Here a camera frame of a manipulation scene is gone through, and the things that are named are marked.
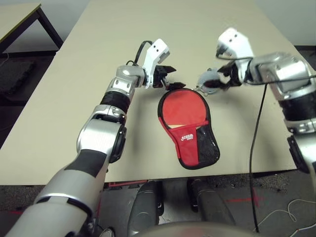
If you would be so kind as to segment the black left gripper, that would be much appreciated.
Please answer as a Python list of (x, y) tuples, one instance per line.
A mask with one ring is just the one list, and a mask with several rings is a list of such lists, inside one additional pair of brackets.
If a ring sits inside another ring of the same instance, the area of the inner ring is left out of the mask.
[(154, 78), (153, 78), (153, 88), (162, 88), (165, 87), (167, 90), (177, 90), (181, 89), (186, 86), (186, 84), (182, 82), (174, 82), (168, 83), (166, 77), (169, 73), (175, 72), (176, 69), (172, 66), (156, 66), (154, 71)]

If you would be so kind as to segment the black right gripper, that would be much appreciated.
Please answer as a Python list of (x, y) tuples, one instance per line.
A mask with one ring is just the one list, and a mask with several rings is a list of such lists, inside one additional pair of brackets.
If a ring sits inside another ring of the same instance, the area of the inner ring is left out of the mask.
[(223, 91), (228, 90), (230, 87), (241, 86), (242, 83), (239, 80), (238, 68), (235, 61), (231, 61), (228, 64), (218, 69), (219, 73), (222, 73), (224, 77), (229, 77), (227, 83), (223, 83), (220, 79), (207, 80), (204, 86), (209, 89), (220, 89)]

